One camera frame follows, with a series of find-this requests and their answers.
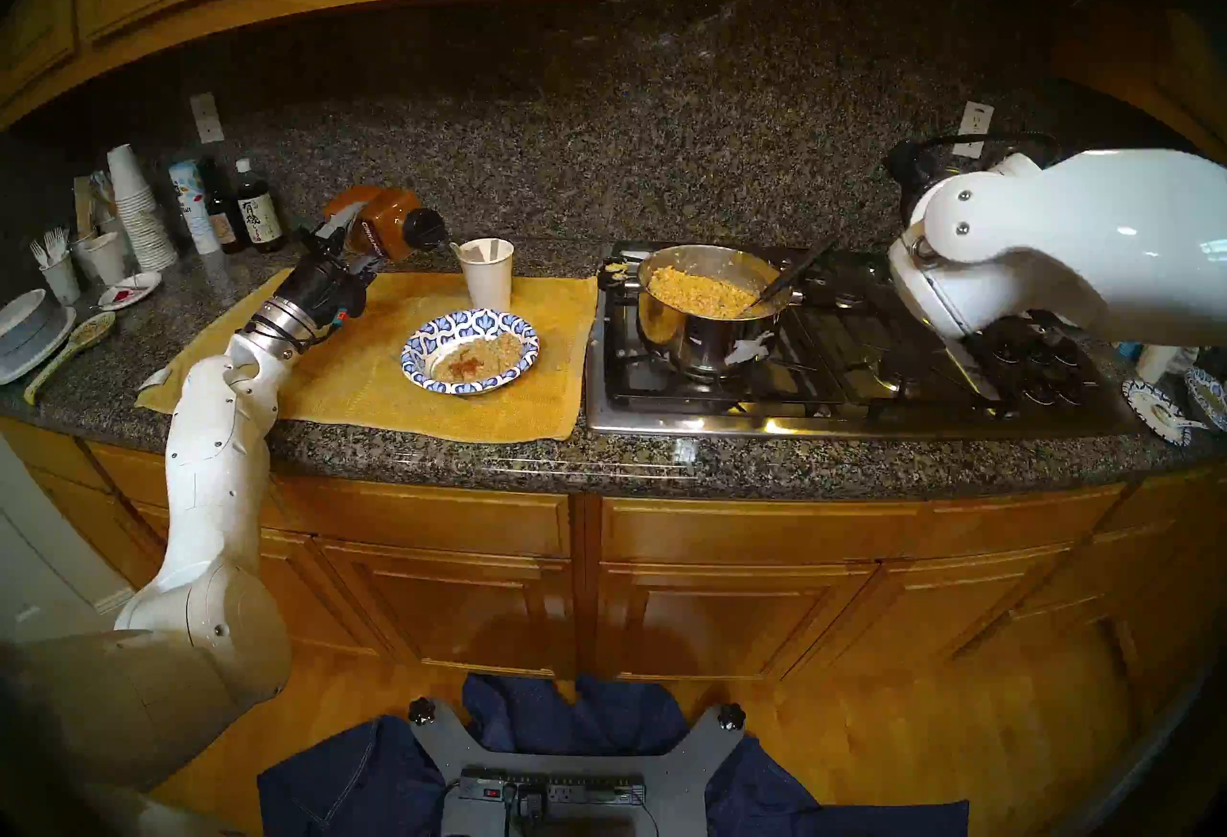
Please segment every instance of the spatula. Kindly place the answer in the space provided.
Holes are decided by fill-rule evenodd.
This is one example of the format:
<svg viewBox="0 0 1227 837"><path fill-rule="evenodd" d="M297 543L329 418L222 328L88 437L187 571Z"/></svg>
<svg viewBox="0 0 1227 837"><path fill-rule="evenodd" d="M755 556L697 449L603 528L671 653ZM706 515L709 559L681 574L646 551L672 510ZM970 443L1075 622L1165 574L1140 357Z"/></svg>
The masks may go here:
<svg viewBox="0 0 1227 837"><path fill-rule="evenodd" d="M34 404L34 395L38 394L38 389L43 387L47 379L55 374L60 366L74 355L99 341L108 331L110 331L114 324L114 312L99 312L97 315L91 315L72 329L72 334L69 335L69 340L65 342L64 347L60 349L59 355L50 360L50 362L47 363L47 367L36 376L34 380L26 385L26 390L22 392L21 395L26 399L26 404Z"/></svg>
<svg viewBox="0 0 1227 837"><path fill-rule="evenodd" d="M771 302L778 293L791 286L793 282L801 277L801 272L809 269L810 265L818 259L818 256L822 256L822 254L826 253L833 244L834 239L827 238L818 241L816 244L806 249L805 255L767 284L763 291L758 293L758 298L741 310L742 314L757 306L760 302Z"/></svg>

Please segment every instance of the granite countertop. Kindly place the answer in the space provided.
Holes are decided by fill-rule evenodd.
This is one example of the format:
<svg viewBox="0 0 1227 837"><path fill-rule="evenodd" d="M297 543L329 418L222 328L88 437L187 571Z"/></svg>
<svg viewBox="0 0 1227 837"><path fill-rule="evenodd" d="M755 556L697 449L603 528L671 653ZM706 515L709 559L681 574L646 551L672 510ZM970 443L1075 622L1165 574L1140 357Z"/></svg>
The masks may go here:
<svg viewBox="0 0 1227 837"><path fill-rule="evenodd" d="M517 241L520 275L590 275L602 244ZM157 292L118 314L115 331L70 362L39 395L29 379L0 387L0 415L145 450L164 449L171 418L134 407L136 389L207 323L292 265L293 252L248 250L206 264L193 254ZM447 255L406 266L452 271ZM79 312L92 307L91 293ZM1150 434L1036 441L665 438L598 434L583 415L566 441L465 444L348 425L280 421L269 448L280 470L401 484L660 497L939 497L1104 484L1227 458L1227 441L1196 432L1189 448Z"/></svg>

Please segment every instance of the soy sauce bottle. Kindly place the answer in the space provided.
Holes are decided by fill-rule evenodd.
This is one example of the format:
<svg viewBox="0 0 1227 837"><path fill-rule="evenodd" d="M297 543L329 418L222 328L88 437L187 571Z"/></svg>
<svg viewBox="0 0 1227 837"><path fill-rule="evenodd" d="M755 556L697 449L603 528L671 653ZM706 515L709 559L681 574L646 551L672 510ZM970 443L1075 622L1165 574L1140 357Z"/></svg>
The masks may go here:
<svg viewBox="0 0 1227 837"><path fill-rule="evenodd" d="M247 234L252 245L261 253L271 253L286 244L286 234L281 230L277 211L272 207L269 184L252 171L252 161L240 157L236 161L238 171L238 207L247 225Z"/></svg>
<svg viewBox="0 0 1227 837"><path fill-rule="evenodd" d="M250 245L247 225L238 210L238 200L231 193L225 176L210 157L199 161L200 179L205 184L205 210L213 226L213 234L223 253L237 253Z"/></svg>

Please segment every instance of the stainless steel pot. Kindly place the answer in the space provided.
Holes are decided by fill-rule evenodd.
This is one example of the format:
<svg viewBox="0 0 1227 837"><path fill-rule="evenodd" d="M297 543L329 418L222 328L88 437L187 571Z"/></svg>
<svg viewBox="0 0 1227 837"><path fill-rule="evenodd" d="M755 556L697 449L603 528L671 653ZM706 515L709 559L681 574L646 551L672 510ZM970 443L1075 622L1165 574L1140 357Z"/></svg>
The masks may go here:
<svg viewBox="0 0 1227 837"><path fill-rule="evenodd" d="M648 291L652 275L661 266L720 279L758 292L779 275L766 259L723 245L671 245L658 249L639 264L629 288L639 291L639 338L677 371L699 378L734 374L767 351L779 313L800 301L788 290L771 302L755 306L744 318L714 319L682 312Z"/></svg>

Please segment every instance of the gas stove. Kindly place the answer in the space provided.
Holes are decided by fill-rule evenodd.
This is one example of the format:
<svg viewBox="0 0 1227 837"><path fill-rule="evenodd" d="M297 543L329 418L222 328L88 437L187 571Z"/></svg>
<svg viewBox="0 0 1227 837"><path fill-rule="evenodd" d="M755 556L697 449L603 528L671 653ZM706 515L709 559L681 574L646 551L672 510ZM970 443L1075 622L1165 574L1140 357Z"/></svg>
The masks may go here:
<svg viewBox="0 0 1227 837"><path fill-rule="evenodd" d="M698 380L649 351L620 279L670 243L621 242L604 269L587 361L594 431L751 437L1044 437L1137 430L1120 393L1055 320L1011 317L944 342L904 307L885 256L829 253L777 317L766 356ZM755 254L785 268L802 249Z"/></svg>

